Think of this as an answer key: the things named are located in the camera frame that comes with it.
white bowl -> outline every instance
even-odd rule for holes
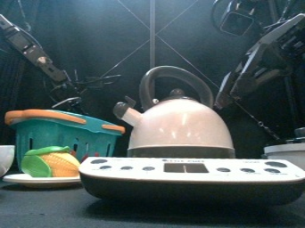
[[[265,147],[268,159],[284,159],[305,170],[305,143],[280,144]]]
[[[5,174],[15,160],[15,145],[0,145],[0,176]]]

white plate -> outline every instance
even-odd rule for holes
[[[80,177],[32,177],[28,174],[5,175],[4,181],[32,188],[58,188],[80,183]]]

basket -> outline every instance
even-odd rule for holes
[[[87,157],[112,157],[115,141],[126,129],[98,118],[59,110],[13,110],[5,123],[16,130],[16,162],[28,150],[70,146],[83,162]]]

toy corn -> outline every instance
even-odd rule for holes
[[[79,175],[79,160],[70,147],[50,146],[25,153],[21,170],[32,177],[74,177]]]

table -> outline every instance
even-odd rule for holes
[[[305,227],[305,195],[276,207],[143,204],[82,187],[33,189],[0,179],[0,227]]]

